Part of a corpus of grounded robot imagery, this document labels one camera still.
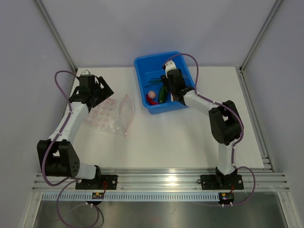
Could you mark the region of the fake green cucumber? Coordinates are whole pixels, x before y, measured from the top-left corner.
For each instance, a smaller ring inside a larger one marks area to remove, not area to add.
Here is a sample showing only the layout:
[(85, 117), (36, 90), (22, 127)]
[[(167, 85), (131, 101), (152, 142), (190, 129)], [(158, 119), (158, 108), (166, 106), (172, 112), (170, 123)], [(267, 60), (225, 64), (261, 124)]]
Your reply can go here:
[(163, 104), (166, 101), (166, 98), (167, 98), (167, 90), (166, 90), (165, 86), (162, 86), (160, 88), (159, 95), (158, 95), (158, 103)]

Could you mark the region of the fake egg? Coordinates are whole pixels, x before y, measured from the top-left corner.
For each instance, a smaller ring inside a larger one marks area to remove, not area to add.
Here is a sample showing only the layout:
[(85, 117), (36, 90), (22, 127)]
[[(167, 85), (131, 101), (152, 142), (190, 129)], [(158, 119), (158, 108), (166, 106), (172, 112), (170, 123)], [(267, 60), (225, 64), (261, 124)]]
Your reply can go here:
[(154, 91), (149, 91), (149, 92), (148, 92), (148, 97), (149, 97), (150, 99), (154, 99), (154, 98), (156, 97), (156, 93), (155, 93)]

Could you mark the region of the clear zip top bag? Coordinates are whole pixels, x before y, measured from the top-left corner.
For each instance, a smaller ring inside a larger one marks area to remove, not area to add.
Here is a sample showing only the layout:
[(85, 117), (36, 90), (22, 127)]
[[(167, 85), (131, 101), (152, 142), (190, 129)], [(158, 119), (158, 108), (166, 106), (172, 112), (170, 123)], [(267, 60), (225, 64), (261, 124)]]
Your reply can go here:
[(133, 101), (128, 94), (120, 99), (108, 98), (85, 117), (84, 123), (95, 130), (123, 136), (134, 118)]

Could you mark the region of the red fake chili pepper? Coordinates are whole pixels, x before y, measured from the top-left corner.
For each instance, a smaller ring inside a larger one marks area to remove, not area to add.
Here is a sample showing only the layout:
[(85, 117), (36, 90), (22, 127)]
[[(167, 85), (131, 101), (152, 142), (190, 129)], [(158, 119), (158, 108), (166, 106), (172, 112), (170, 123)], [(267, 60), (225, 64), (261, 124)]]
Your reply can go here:
[(154, 100), (152, 100), (152, 99), (148, 96), (148, 94), (146, 94), (146, 99), (147, 99), (149, 105), (158, 105), (158, 103), (155, 102)]

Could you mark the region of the fake green onion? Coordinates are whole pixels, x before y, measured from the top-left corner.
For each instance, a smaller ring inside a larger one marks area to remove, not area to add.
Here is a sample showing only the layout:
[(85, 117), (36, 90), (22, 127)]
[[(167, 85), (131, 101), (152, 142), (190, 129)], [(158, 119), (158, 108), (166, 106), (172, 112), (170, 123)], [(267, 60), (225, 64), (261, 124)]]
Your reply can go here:
[(147, 82), (147, 85), (145, 85), (144, 87), (150, 87), (159, 83), (162, 83), (162, 80), (160, 78), (152, 78)]

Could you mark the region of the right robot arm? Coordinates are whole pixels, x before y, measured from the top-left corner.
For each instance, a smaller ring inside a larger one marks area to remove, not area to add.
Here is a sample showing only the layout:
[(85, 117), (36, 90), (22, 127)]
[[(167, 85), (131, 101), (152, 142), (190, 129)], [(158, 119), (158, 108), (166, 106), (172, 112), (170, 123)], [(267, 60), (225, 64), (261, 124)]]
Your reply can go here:
[(208, 184), (211, 188), (228, 189), (238, 183), (238, 170), (234, 163), (236, 144), (242, 140), (244, 126), (235, 104), (228, 100), (217, 103), (199, 95), (194, 87), (187, 86), (180, 69), (170, 67), (161, 76), (173, 101), (194, 108), (209, 117), (213, 138), (218, 142), (218, 165), (216, 174)]

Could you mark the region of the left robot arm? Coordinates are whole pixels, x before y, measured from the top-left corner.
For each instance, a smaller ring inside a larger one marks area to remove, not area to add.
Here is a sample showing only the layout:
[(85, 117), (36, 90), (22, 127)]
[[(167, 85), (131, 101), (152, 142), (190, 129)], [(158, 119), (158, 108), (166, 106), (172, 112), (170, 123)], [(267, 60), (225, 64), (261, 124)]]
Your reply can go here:
[(99, 166), (80, 161), (74, 147), (78, 130), (90, 111), (114, 94), (102, 76), (81, 75), (79, 85), (67, 97), (67, 111), (57, 129), (46, 140), (37, 144), (38, 158), (45, 182), (50, 186), (48, 177), (64, 177), (87, 184), (98, 189), (103, 178)]

